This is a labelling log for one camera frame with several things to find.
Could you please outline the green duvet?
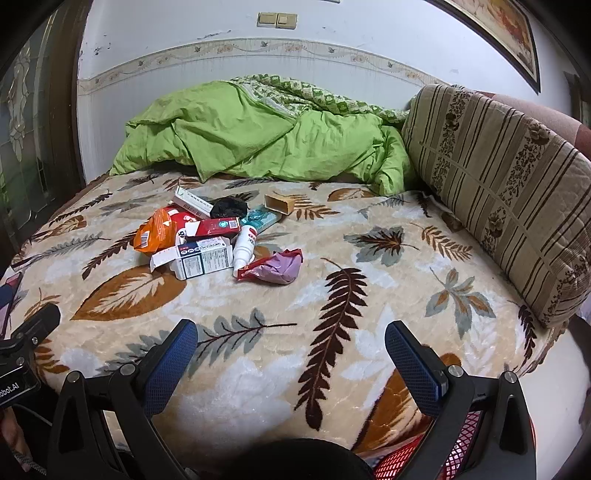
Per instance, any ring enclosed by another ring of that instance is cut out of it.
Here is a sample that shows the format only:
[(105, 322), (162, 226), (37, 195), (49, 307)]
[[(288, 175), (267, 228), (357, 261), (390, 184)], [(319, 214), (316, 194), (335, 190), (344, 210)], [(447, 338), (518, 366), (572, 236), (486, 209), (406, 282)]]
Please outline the green duvet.
[(415, 178), (401, 136), (407, 118), (290, 77), (211, 81), (166, 94), (128, 120), (110, 172), (174, 161), (195, 168), (201, 181), (349, 176), (390, 196)]

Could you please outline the red box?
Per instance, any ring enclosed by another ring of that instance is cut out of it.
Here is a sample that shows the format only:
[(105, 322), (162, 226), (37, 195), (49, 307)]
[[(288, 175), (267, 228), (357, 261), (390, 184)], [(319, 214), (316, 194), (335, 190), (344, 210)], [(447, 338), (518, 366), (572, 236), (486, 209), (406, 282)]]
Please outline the red box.
[(176, 240), (183, 243), (187, 239), (212, 237), (235, 237), (242, 227), (238, 218), (201, 219), (178, 206), (167, 206), (166, 213), (176, 226)]

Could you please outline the white spray bottle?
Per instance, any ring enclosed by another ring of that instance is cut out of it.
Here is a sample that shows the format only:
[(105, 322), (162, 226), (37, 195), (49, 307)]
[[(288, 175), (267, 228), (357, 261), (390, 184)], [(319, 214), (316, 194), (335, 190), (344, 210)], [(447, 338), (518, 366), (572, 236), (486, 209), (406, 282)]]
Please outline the white spray bottle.
[(232, 251), (232, 274), (236, 277), (238, 271), (252, 262), (254, 249), (256, 248), (257, 231), (252, 225), (245, 224), (235, 240)]

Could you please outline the black bag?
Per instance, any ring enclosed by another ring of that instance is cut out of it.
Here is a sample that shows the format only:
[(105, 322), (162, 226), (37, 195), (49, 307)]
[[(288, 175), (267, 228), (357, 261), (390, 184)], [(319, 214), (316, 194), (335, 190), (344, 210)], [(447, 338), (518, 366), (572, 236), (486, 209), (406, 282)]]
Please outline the black bag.
[(211, 219), (238, 218), (242, 219), (249, 213), (249, 205), (240, 198), (222, 197), (212, 203)]

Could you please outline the teal tissue packet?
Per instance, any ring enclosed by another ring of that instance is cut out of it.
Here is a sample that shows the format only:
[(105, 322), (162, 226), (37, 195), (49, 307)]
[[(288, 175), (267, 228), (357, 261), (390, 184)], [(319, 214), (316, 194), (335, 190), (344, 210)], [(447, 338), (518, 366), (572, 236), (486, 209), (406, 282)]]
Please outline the teal tissue packet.
[(250, 209), (245, 217), (240, 220), (240, 224), (242, 227), (253, 227), (260, 234), (277, 222), (280, 222), (281, 219), (283, 219), (283, 214), (270, 210), (264, 205), (259, 205), (256, 208)]

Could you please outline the brown cardboard box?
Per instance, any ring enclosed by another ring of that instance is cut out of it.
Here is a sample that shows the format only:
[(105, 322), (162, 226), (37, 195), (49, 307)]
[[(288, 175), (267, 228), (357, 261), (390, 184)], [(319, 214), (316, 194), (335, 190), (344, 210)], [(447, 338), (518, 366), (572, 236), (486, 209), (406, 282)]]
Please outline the brown cardboard box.
[(284, 216), (293, 213), (296, 207), (294, 198), (276, 193), (264, 195), (264, 202), (266, 202), (267, 209)]

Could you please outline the orange snack bag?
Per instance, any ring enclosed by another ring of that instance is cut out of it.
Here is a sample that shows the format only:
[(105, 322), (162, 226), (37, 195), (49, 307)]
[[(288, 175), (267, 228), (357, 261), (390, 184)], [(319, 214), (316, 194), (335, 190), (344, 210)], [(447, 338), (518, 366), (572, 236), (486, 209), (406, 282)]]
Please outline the orange snack bag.
[(144, 254), (154, 254), (175, 245), (177, 227), (167, 208), (156, 210), (136, 231), (132, 246)]

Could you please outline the framed wall picture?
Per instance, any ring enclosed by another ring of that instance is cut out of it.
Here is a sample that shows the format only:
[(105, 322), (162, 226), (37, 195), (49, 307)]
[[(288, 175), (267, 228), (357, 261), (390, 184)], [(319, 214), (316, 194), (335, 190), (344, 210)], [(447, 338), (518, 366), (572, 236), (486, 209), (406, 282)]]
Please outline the framed wall picture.
[(541, 93), (541, 75), (533, 31), (527, 15), (515, 1), (434, 0), (445, 11), (492, 45)]

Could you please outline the dark wooden door frame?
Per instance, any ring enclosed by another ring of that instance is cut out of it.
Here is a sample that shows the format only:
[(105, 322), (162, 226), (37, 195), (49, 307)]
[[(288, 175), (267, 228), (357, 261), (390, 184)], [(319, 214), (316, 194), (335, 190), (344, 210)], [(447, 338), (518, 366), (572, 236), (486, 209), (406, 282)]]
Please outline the dark wooden door frame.
[(1, 4), (1, 262), (85, 185), (76, 82), (88, 1)]

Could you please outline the purple wrapper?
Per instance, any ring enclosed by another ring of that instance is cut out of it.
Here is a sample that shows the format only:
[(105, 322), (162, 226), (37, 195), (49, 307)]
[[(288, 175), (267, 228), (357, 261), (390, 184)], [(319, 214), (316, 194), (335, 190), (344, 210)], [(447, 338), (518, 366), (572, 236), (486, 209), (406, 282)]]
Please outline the purple wrapper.
[(301, 249), (276, 252), (270, 257), (261, 258), (239, 268), (236, 280), (288, 285), (297, 279), (303, 263), (304, 255)]

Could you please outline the leaf pattern bed blanket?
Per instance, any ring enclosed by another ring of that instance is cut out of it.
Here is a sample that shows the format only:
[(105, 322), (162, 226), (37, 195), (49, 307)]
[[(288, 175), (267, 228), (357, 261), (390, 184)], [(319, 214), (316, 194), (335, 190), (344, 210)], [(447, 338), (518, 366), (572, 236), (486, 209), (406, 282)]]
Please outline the leaf pattern bed blanket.
[[(137, 228), (190, 187), (212, 201), (294, 200), (256, 241), (256, 258), (298, 249), (286, 286), (219, 269), (180, 280), (132, 248)], [(182, 319), (198, 343), (155, 423), (182, 460), (214, 463), (253, 444), (315, 437), (370, 457), (428, 423), (385, 348), (403, 321), (472, 375), (530, 373), (559, 336), (537, 321), (462, 224), (425, 194), (379, 197), (361, 184), (215, 178), (175, 172), (111, 177), (44, 225), (15, 258), (22, 276), (1, 328), (48, 304), (59, 326), (35, 351), (59, 388), (140, 360)]]

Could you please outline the long white medicine box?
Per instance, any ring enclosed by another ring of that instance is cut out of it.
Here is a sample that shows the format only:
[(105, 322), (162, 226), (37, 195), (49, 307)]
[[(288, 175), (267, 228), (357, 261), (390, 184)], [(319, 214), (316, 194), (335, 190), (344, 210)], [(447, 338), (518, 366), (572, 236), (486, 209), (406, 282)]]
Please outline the long white medicine box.
[(209, 219), (211, 217), (211, 210), (213, 208), (211, 203), (183, 187), (176, 187), (172, 202), (198, 218)]

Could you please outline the beige wall switch panel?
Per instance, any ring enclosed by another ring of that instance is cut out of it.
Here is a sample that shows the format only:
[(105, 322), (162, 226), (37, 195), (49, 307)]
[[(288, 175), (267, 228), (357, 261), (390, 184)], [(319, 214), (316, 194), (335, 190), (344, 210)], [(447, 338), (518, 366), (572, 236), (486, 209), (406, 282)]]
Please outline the beige wall switch panel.
[(297, 14), (279, 12), (259, 12), (256, 18), (256, 26), (283, 30), (297, 28)]

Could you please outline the striped brown headboard cushion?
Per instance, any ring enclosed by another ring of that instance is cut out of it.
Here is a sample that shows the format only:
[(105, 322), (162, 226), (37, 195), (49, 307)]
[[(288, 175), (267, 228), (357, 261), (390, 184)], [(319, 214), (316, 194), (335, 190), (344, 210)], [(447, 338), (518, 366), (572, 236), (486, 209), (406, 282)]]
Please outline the striped brown headboard cushion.
[(590, 161), (531, 116), (463, 87), (427, 85), (402, 137), (419, 177), (494, 259), (536, 318), (590, 294)]

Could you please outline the red mesh trash basket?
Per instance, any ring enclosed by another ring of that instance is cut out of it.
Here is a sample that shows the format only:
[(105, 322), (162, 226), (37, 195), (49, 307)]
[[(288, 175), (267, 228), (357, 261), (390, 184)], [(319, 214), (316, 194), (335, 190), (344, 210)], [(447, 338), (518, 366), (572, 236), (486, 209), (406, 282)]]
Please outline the red mesh trash basket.
[(438, 423), (404, 444), (374, 467), (376, 479), (456, 479), (468, 461), (482, 423), (483, 412), (469, 412), (457, 439), (438, 433)]

